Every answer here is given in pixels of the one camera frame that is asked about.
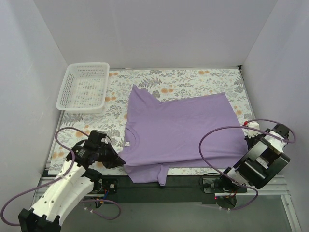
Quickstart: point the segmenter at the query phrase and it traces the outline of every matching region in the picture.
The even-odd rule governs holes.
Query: purple shirt
[[[224,93],[160,102],[133,86],[129,96],[125,143],[119,156],[135,183],[165,185],[169,167],[207,167],[198,152],[209,131],[239,125]],[[217,168],[233,166],[247,151],[242,129],[220,130],[202,144],[204,156]]]

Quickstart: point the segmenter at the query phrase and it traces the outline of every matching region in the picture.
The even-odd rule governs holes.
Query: floral pattern
[[[112,145],[120,152],[124,145],[128,97],[135,84],[147,89],[160,101],[191,98],[225,92],[235,114],[243,124],[253,118],[248,97],[238,69],[209,70],[116,70],[109,73],[109,83],[100,114],[70,114],[64,112],[60,128],[76,127],[86,134],[96,129],[106,132]],[[68,147],[85,136],[73,130],[64,130],[59,140]],[[52,148],[49,174],[57,174],[65,160],[67,151],[58,144]],[[93,168],[103,174],[124,175],[123,167],[106,169],[102,163]],[[204,174],[210,168],[170,168],[168,174]]]

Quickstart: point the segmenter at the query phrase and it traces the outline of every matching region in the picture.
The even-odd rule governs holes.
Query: white plastic basket
[[[108,63],[77,63],[68,66],[56,107],[70,113],[100,113],[106,96]]]

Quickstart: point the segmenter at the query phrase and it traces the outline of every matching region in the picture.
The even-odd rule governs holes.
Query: white panel
[[[35,0],[68,64],[242,64],[277,0]]]
[[[309,2],[279,0],[245,63],[245,85],[257,117],[278,120],[298,141],[284,169],[303,231],[309,231]]]
[[[67,64],[32,0],[0,1],[0,206],[35,187],[45,166]],[[33,193],[12,202],[13,223]],[[0,231],[20,231],[0,222]]]

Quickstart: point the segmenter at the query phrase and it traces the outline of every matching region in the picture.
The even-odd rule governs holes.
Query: white wall
[[[243,64],[277,0],[34,0],[68,64]]]
[[[243,76],[256,117],[276,119],[298,136],[284,170],[303,231],[309,231],[309,2],[278,0],[248,55]]]
[[[0,206],[37,186],[59,111],[56,98],[67,64],[33,0],[0,1]],[[17,223],[33,193],[12,202]],[[20,231],[0,220],[0,231]]]

